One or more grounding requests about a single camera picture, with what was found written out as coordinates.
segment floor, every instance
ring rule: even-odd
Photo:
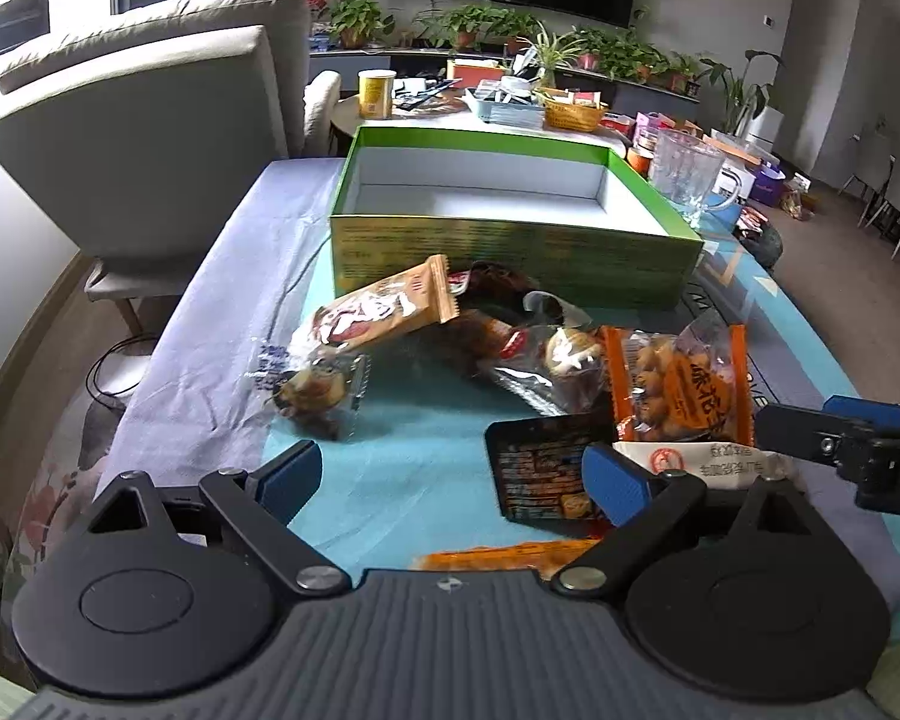
[[[773,277],[813,325],[864,398],[900,403],[900,254],[874,228],[857,228],[863,204],[814,185],[814,217],[768,216],[783,237]]]
[[[82,283],[81,280],[53,320],[2,420],[0,518],[10,533],[16,533],[26,494],[64,408],[83,386],[91,365],[128,335],[114,304],[91,303],[83,293]],[[175,299],[147,301],[139,310],[144,327],[161,329],[175,303]],[[1,644],[0,675],[31,686],[23,666],[4,658]]]

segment light blue tablecloth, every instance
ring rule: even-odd
[[[222,466],[256,469],[296,440],[244,373],[257,338],[285,341],[305,308],[332,296],[325,217],[342,165],[290,160],[260,176],[170,320],[117,430],[99,490],[127,469],[143,469],[159,485],[192,485]],[[704,238],[677,309],[600,312],[597,319],[679,332],[714,305],[748,327],[758,405],[765,398],[818,408],[832,394],[855,394],[739,242],[717,226]],[[406,338],[373,354],[356,435],[322,442],[322,486],[292,523],[355,579],[369,565],[405,567],[437,550],[553,537],[501,517],[482,443],[487,425],[529,409],[461,381],[413,348]],[[900,637],[900,517],[857,509],[853,485],[832,469],[803,464],[802,473],[811,501],[899,610]]]

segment wicker basket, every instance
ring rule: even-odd
[[[538,92],[549,92],[552,95],[565,95],[560,89],[540,88]],[[599,125],[600,119],[607,111],[607,105],[600,103],[599,107],[590,105],[577,105],[576,103],[557,103],[555,100],[540,95],[545,109],[545,119],[550,127],[559,129],[575,129],[577,132],[593,132]]]

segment open cardboard box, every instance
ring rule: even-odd
[[[338,295],[443,253],[588,306],[673,306],[703,245],[610,148],[424,127],[358,131],[330,229]]]

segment armchair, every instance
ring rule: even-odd
[[[88,298],[180,295],[259,173],[327,156],[340,77],[306,86],[306,0],[179,0],[21,46],[0,163],[95,258]]]

